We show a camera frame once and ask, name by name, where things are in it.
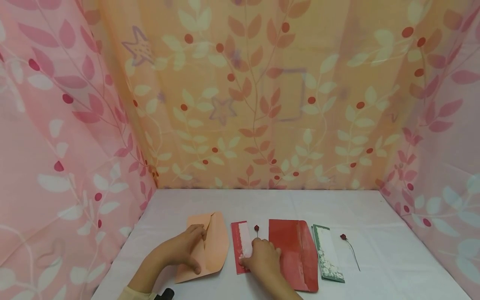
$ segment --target envelope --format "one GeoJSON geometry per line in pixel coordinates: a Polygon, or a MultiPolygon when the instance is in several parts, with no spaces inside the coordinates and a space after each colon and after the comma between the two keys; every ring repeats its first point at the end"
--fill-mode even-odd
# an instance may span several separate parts
{"type": "Polygon", "coordinates": [[[318,255],[307,222],[269,220],[268,240],[282,250],[280,271],[294,290],[318,291],[318,255]]]}
{"type": "Polygon", "coordinates": [[[227,258],[230,242],[222,213],[188,217],[187,228],[194,224],[203,224],[207,231],[205,241],[200,239],[192,250],[192,257],[198,261],[202,271],[197,275],[191,268],[181,264],[177,270],[176,283],[216,273],[222,269],[227,258]]]}

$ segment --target table surface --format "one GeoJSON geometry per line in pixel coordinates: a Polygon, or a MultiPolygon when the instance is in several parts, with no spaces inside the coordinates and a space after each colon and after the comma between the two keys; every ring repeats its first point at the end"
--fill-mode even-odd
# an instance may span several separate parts
{"type": "Polygon", "coordinates": [[[223,269],[174,284],[176,268],[168,267],[154,291],[170,287],[179,300],[269,299],[251,274],[236,274],[230,223],[248,221],[252,237],[258,224],[259,237],[268,238],[268,219],[275,218],[305,220],[332,231],[346,283],[321,280],[319,270],[319,291],[300,293],[305,300],[470,299],[379,192],[307,190],[158,190],[92,299],[116,299],[144,257],[185,230],[188,216],[213,211],[223,213],[230,237],[223,269]]]}

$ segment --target wire stem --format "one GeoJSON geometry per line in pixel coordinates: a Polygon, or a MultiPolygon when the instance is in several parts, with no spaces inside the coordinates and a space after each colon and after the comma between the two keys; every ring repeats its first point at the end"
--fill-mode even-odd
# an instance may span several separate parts
{"type": "Polygon", "coordinates": [[[353,246],[352,246],[352,244],[350,244],[350,242],[349,242],[348,240],[346,240],[346,241],[347,241],[347,243],[350,245],[350,249],[352,250],[352,253],[353,253],[353,258],[355,258],[355,262],[357,263],[357,267],[358,267],[358,269],[359,269],[359,271],[360,271],[359,262],[357,261],[357,256],[355,255],[355,251],[353,250],[353,246]]]}

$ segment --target hand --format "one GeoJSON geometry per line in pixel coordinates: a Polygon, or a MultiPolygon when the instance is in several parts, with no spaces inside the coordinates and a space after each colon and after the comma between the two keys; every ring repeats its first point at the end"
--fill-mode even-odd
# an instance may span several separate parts
{"type": "Polygon", "coordinates": [[[186,264],[196,274],[200,274],[202,271],[200,265],[191,256],[191,252],[198,241],[205,237],[206,231],[203,225],[191,225],[186,231],[161,243],[152,254],[158,255],[165,266],[186,264]]]}
{"type": "Polygon", "coordinates": [[[253,254],[250,258],[242,258],[240,264],[250,271],[260,281],[265,281],[281,276],[280,273],[280,248],[267,241],[255,238],[252,241],[253,254]]]}

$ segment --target red envelope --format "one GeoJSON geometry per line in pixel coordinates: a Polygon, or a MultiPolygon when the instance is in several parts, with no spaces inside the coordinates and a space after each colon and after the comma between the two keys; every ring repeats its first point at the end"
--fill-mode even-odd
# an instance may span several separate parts
{"type": "Polygon", "coordinates": [[[318,255],[307,222],[269,220],[268,240],[282,249],[280,269],[294,290],[318,291],[318,255]]]}

